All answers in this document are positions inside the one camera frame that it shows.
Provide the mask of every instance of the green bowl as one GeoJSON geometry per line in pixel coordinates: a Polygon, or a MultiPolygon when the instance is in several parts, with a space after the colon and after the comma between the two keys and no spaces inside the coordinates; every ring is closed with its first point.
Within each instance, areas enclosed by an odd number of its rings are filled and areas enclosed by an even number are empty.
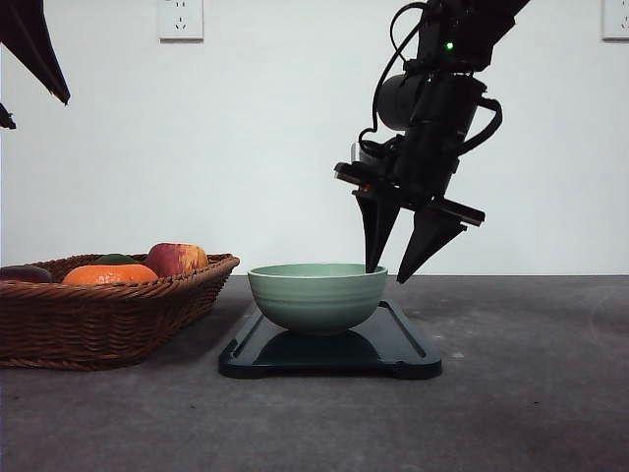
{"type": "Polygon", "coordinates": [[[308,335],[337,334],[375,311],[387,270],[365,273],[362,264],[271,265],[249,271],[262,313],[272,322],[308,335]]]}

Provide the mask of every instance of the woven basket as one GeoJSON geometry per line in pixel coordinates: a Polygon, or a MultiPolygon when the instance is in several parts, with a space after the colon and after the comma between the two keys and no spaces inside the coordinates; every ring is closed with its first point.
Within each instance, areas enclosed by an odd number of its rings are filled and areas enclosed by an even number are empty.
{"type": "Polygon", "coordinates": [[[0,366],[96,371],[137,364],[208,314],[240,262],[210,255],[207,267],[151,282],[58,283],[98,257],[32,264],[49,270],[55,283],[0,283],[0,366]]]}

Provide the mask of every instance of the robotic arm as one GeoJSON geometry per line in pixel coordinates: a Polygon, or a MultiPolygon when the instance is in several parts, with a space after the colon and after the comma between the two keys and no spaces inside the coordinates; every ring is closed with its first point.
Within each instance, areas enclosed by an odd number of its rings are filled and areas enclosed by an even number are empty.
{"type": "Polygon", "coordinates": [[[406,5],[422,9],[419,23],[395,45],[375,89],[372,128],[359,135],[352,162],[338,163],[336,178],[356,184],[352,192],[363,214],[366,268],[373,272],[401,208],[415,212],[415,229],[398,271],[404,283],[425,261],[462,231],[481,225],[485,214],[445,197],[459,157],[489,139],[502,122],[500,104],[483,97],[486,86],[475,72],[491,61],[494,45],[515,25],[529,0],[428,0],[406,5]],[[416,59],[405,60],[405,74],[386,79],[402,50],[415,36],[416,59]],[[493,119],[466,141],[478,107],[493,119]],[[385,143],[364,139],[377,131],[377,116],[404,132],[385,143]]]}
{"type": "MultiPolygon", "coordinates": [[[[43,0],[0,0],[0,43],[52,94],[68,103],[70,91],[50,42],[43,0]]],[[[16,128],[11,116],[0,103],[0,128],[16,128]]]]}

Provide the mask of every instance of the wall socket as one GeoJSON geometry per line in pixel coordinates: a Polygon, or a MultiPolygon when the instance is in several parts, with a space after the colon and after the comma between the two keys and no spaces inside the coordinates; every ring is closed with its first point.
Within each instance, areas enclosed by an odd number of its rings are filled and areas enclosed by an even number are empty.
{"type": "Polygon", "coordinates": [[[159,38],[203,40],[203,0],[157,0],[159,38]]]}
{"type": "Polygon", "coordinates": [[[629,40],[629,0],[602,1],[602,38],[629,40]]]}

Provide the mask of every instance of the black tray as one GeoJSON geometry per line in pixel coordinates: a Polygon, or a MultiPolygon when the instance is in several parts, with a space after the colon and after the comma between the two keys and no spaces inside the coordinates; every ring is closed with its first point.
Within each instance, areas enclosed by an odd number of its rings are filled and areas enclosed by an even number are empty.
{"type": "Polygon", "coordinates": [[[308,373],[429,379],[441,373],[441,358],[394,302],[382,300],[368,320],[334,336],[297,334],[256,310],[220,354],[218,371],[234,379],[308,373]]]}

